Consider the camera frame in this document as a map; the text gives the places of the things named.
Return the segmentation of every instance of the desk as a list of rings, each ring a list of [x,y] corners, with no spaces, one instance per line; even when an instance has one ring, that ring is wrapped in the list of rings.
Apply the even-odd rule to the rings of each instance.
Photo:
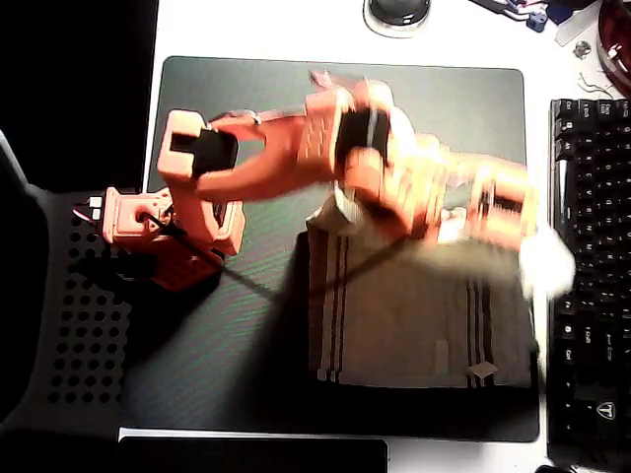
[[[553,24],[548,23],[544,33],[536,34],[524,24],[464,0],[436,0],[419,34],[411,39],[374,34],[364,24],[362,8],[363,0],[163,0],[158,13],[147,162],[162,64],[172,55],[515,68],[525,77],[528,173],[541,196],[547,195],[549,102],[587,96],[577,83],[581,71],[588,82],[606,82],[597,71],[596,53],[580,61],[571,53],[575,40],[565,48],[556,44]],[[595,46],[595,34],[591,27],[580,38]],[[589,97],[596,99],[597,94]],[[145,167],[145,186],[148,170]],[[545,199],[542,204],[539,221],[545,222]],[[533,306],[540,359],[545,366],[544,297],[535,294]],[[541,435],[533,443],[389,439],[390,471],[531,473],[548,463],[544,406],[543,402]]]

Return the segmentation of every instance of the perforated stand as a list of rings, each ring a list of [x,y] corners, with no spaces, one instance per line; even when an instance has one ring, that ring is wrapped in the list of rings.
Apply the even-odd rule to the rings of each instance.
[[[115,439],[131,307],[105,287],[111,262],[125,253],[73,217],[73,206],[95,193],[31,192],[48,225],[45,295],[31,379],[1,431]]]

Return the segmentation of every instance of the mouse pad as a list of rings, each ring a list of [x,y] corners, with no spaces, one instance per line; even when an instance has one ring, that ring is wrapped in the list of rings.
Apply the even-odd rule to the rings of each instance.
[[[415,129],[437,135],[456,151],[526,160],[524,82],[516,70],[172,57],[163,68],[149,190],[164,185],[155,165],[169,110],[199,110],[210,118],[231,109],[301,104],[314,90],[310,69],[388,82]],[[242,146],[238,161],[256,150]],[[316,186],[245,205],[244,244],[227,266],[238,279],[246,276],[253,284],[224,272],[209,283],[214,288],[197,291],[186,304],[153,304],[152,313],[134,313],[121,401],[123,425],[535,439],[535,364],[530,389],[386,389],[308,377],[305,218],[325,193]]]

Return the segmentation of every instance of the keyboard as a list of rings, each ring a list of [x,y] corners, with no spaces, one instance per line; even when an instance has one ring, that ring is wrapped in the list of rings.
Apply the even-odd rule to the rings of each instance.
[[[550,307],[550,457],[631,464],[631,101],[553,101],[550,219],[576,257]]]

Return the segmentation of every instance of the striped towel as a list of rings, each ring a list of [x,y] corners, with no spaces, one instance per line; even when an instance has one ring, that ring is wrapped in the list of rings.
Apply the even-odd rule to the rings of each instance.
[[[502,261],[502,284],[479,271],[472,277],[450,264],[426,264],[417,250],[367,239],[374,229],[349,218],[338,198],[308,220],[310,369],[318,379],[380,387],[530,385],[535,342],[516,255],[490,258]]]

